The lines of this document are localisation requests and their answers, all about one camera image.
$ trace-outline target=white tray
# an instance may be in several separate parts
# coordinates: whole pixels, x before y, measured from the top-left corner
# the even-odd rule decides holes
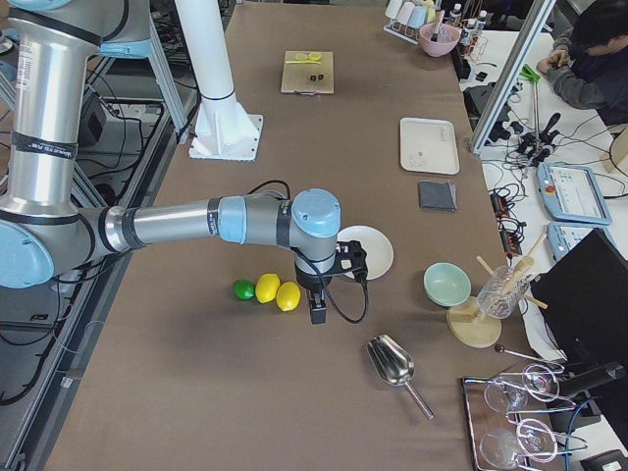
[[[399,136],[403,169],[446,175],[460,171],[453,124],[449,121],[403,118]]]

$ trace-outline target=green lime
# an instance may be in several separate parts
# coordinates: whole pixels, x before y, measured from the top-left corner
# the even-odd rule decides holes
[[[255,285],[249,280],[236,280],[234,293],[240,299],[250,299],[255,295]]]

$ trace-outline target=pink bowl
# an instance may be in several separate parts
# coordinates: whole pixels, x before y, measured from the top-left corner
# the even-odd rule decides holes
[[[460,29],[452,25],[441,26],[441,36],[449,35],[449,42],[434,42],[430,40],[434,32],[434,23],[422,25],[419,29],[419,44],[428,56],[441,57],[448,54],[460,39]]]

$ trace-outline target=brown table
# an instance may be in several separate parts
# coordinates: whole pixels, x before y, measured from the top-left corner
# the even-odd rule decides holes
[[[239,301],[234,280],[276,272],[294,280],[292,255],[218,239],[164,243],[135,254],[48,470],[462,470],[471,469],[459,378],[491,376],[513,362],[449,332],[445,310],[422,288],[438,261],[467,271],[476,293],[483,254],[503,262],[480,162],[448,57],[428,58],[382,31],[383,8],[245,3],[227,31],[239,101],[265,128],[252,164],[175,156],[157,204],[242,194],[268,179],[293,193],[333,192],[342,225],[383,231],[392,268],[370,283],[371,308],[353,326],[332,310],[311,326],[292,313]],[[336,93],[279,92],[285,50],[335,54]],[[403,117],[449,120],[460,172],[455,213],[421,210],[420,180],[403,171]],[[351,315],[361,290],[335,280]],[[413,384],[436,414],[386,385],[365,349],[388,333],[414,357]],[[500,339],[526,349],[519,316]]]

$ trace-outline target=metal scoop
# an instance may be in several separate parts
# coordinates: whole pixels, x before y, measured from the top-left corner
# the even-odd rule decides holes
[[[427,419],[434,419],[434,413],[428,404],[410,384],[414,374],[414,361],[410,354],[387,335],[369,340],[366,349],[382,379],[389,385],[405,386]]]

